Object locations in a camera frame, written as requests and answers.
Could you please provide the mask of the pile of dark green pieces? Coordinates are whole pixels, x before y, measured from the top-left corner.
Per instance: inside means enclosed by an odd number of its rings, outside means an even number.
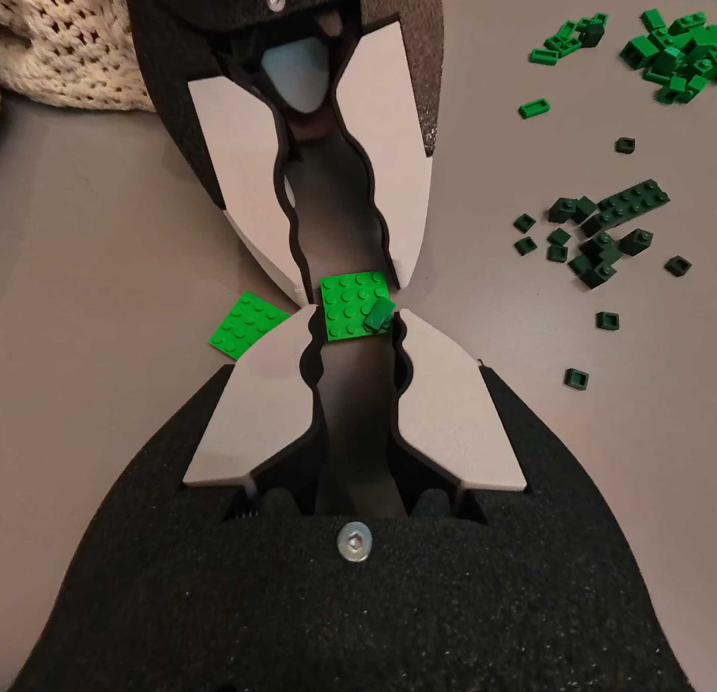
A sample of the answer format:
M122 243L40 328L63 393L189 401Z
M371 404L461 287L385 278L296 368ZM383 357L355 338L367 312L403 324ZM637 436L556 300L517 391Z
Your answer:
M683 255L683 215L670 150L654 137L619 138L587 197L559 198L549 230L533 228L518 243L525 304L511 311L525 334L515 340L510 378L518 391L558 398L587 391L589 400L659 398L687 369L703 302L693 257ZM581 224L598 202L652 179L670 202L588 237Z

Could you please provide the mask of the bright green square lego plate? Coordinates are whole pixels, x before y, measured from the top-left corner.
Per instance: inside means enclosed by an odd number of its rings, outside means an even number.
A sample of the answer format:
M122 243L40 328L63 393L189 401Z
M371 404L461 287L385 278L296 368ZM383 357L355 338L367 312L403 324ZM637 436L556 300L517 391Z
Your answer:
M236 360L267 332L290 317L289 313L246 291L239 297L208 342Z
M390 300L385 273L365 271L322 277L320 294L328 342L389 334L392 315L374 331L365 325L367 316L380 299Z

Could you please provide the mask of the pile of bright green pieces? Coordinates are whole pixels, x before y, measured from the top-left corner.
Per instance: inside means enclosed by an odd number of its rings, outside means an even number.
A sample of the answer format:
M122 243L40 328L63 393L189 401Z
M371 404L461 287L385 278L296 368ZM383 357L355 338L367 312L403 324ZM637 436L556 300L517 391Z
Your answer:
M565 21L541 48L532 49L528 62L555 66L566 57L596 48L609 20L607 13ZM716 25L699 10L667 24L657 8L640 15L645 32L625 43L620 58L641 78L658 85L662 105L688 104L716 83Z

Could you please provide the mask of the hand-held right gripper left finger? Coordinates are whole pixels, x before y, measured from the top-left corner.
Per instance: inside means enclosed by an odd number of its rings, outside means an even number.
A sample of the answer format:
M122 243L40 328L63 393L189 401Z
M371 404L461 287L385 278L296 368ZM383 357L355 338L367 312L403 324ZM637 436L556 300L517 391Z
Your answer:
M328 455L318 392L323 312L305 306L240 356L184 474L189 487L243 486L251 499L291 492L304 515L316 510Z

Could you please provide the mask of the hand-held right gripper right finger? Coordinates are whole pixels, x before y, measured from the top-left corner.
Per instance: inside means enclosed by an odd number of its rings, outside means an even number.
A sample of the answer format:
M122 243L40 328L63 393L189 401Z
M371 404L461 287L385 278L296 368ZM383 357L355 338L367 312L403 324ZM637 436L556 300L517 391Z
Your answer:
M524 492L478 361L408 309L394 315L392 344L392 476L405 511L427 490L443 491L459 517L472 516L470 490Z

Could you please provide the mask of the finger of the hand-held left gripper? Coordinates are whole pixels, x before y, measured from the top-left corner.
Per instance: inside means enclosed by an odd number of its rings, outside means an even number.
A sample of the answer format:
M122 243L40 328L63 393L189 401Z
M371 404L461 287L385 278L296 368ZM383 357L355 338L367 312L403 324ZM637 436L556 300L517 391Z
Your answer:
M188 84L224 212L249 252L299 306L309 304L290 244L292 213L276 169L280 138L270 105L226 77Z
M363 35L338 77L338 113L366 156L388 258L408 286L425 234L432 158L425 145L399 21Z

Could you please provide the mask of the dark green long lego plate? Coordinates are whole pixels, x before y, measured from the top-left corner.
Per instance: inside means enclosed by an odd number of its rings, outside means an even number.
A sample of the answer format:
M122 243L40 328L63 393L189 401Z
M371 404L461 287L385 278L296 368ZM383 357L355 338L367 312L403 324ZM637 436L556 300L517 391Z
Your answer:
M598 202L598 211L580 226L588 237L623 225L670 202L656 181L645 180Z

